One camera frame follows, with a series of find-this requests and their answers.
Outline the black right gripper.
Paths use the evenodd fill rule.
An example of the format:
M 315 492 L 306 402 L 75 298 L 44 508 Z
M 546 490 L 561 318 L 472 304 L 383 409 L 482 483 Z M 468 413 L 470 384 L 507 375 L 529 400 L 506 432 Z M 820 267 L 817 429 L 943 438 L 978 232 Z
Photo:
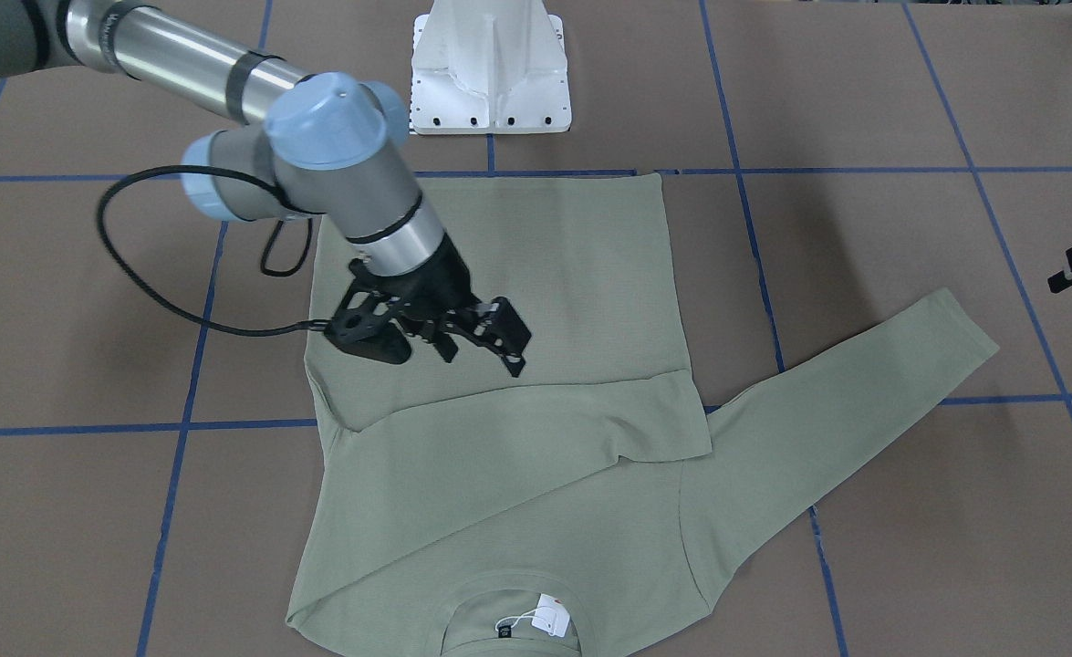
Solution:
M 358 283 L 399 297 L 401 313 L 394 325 L 403 334 L 422 337 L 444 362 L 453 361 L 459 346 L 445 332 L 442 322 L 449 311 L 459 310 L 459 334 L 477 348 L 493 353 L 510 377 L 522 374 L 531 329 L 506 297 L 478 303 L 480 299 L 472 292 L 468 266 L 448 235 L 422 266 L 407 274 L 376 277 L 357 258 L 349 262 L 349 273 L 353 275 L 349 287 Z

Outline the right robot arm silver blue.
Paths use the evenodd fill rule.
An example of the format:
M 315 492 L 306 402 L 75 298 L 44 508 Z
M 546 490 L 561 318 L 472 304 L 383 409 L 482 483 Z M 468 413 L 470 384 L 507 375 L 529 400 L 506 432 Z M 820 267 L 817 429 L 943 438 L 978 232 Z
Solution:
M 123 176 L 98 200 L 103 248 L 157 304 L 211 331 L 247 335 L 169 302 L 111 241 L 115 196 L 176 175 L 203 215 L 327 216 L 355 250 L 348 290 L 330 316 L 262 335 L 315 331 L 340 352 L 385 363 L 406 362 L 411 338 L 452 361 L 461 337 L 497 355 L 512 377 L 522 373 L 530 328 L 509 299 L 474 295 L 468 266 L 401 156 L 408 116 L 391 88 L 344 72 L 307 72 L 148 1 L 0 1 L 0 80 L 68 66 L 140 80 L 235 121 L 194 141 L 180 163 Z

